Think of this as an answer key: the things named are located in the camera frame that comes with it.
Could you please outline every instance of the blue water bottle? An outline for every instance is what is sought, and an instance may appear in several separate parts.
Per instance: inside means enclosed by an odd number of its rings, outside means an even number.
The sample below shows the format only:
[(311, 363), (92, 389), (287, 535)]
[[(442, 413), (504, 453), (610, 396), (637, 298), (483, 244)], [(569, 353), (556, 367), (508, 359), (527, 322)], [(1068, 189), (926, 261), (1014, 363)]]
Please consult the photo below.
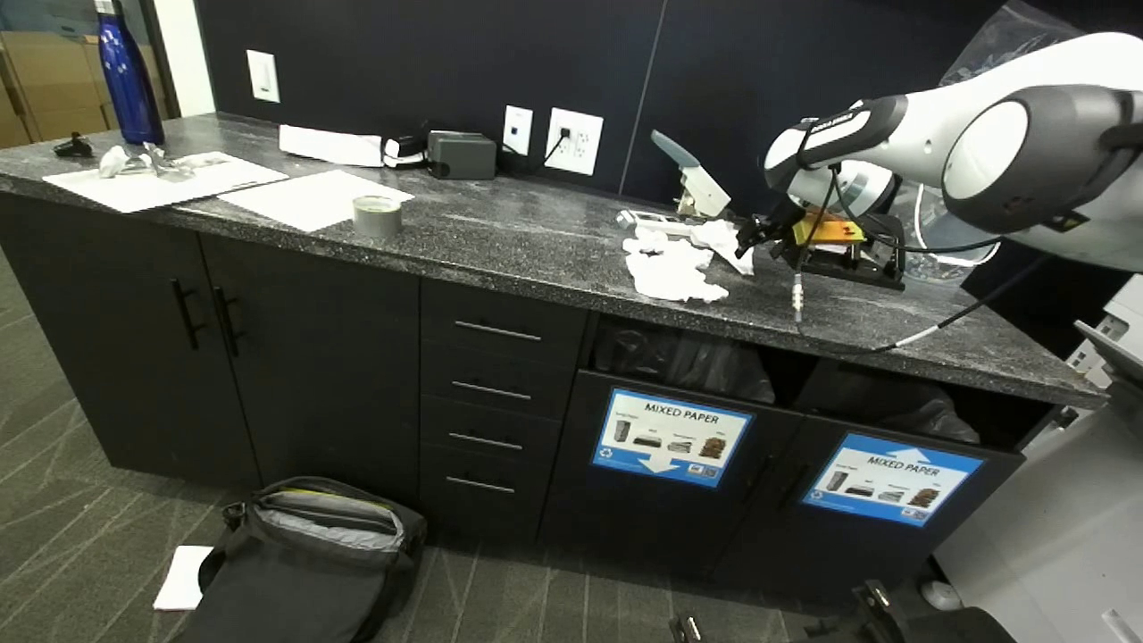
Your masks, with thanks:
[(121, 140), (127, 147), (163, 147), (163, 127), (156, 122), (152, 94), (145, 83), (143, 53), (118, 14), (118, 0), (98, 0), (99, 14), (99, 63)]

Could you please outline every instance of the gray granite countertop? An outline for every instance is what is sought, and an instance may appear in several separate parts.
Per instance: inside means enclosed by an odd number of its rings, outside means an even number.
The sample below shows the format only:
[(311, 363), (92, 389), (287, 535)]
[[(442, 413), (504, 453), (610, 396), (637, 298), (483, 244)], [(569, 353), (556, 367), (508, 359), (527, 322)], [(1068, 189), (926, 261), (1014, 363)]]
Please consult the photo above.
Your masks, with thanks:
[[(113, 136), (92, 136), (92, 142), (98, 148), (106, 148)], [(168, 122), (168, 147), (176, 158), (226, 148), (254, 163), (277, 167), (282, 176), (315, 176), (324, 167), (277, 153), (273, 123), (239, 117)], [(80, 204), (75, 197), (44, 181), (44, 176), (75, 167), (57, 160), (50, 148), (50, 142), (2, 148), (0, 191)], [(895, 291), (807, 276), (807, 310), (802, 322), (798, 322), (790, 310), (790, 267), (764, 264), (758, 279), (739, 279), (730, 267), (715, 267), (711, 283), (723, 283), (730, 298), (661, 302), (638, 296), (624, 271), (624, 231), (614, 221), (614, 214), (630, 208), (623, 200), (517, 179), (451, 181), (424, 172), (356, 176), (415, 191), (415, 200), (404, 208), (404, 229), (364, 229), (356, 221), (344, 221), (305, 236), (221, 200), (195, 200), (143, 217), (173, 221), (207, 236), (359, 261), (439, 283), (500, 288), (952, 384), (1077, 407), (1104, 402), (1104, 394), (1073, 373), (1052, 353), (992, 310), (975, 310), (964, 322), (892, 353), (871, 350), (973, 302), (967, 291), (948, 283), (913, 279), (902, 291)]]

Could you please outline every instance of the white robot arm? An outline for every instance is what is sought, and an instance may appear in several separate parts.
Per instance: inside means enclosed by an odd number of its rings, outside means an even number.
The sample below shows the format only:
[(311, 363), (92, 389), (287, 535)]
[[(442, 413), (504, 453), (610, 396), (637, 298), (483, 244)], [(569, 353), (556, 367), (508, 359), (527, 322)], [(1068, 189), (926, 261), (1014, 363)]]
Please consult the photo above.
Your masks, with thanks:
[(860, 100), (786, 127), (769, 185), (863, 210), (889, 172), (937, 185), (975, 229), (1014, 244), (1143, 271), (1143, 40), (1100, 30), (1043, 46), (957, 86)]

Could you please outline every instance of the gray carpet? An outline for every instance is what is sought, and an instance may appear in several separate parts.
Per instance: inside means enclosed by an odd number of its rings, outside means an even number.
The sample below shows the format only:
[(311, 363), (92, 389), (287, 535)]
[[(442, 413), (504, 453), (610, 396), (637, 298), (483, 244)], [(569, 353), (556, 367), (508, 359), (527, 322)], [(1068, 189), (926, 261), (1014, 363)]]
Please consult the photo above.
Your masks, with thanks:
[[(192, 629), (149, 601), (177, 543), (215, 543), (226, 501), (106, 466), (0, 258), (0, 643), (162, 643)], [(382, 643), (786, 643), (801, 615), (732, 593), (614, 577), (556, 554), (429, 551)]]

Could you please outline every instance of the black backpack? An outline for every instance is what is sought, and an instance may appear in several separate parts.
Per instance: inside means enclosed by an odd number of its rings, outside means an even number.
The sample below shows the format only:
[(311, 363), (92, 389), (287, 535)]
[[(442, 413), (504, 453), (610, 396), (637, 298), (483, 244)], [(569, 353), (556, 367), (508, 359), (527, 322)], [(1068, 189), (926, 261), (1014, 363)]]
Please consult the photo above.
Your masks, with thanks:
[(200, 568), (192, 643), (367, 643), (412, 585), (424, 518), (332, 479), (287, 479), (230, 512)]

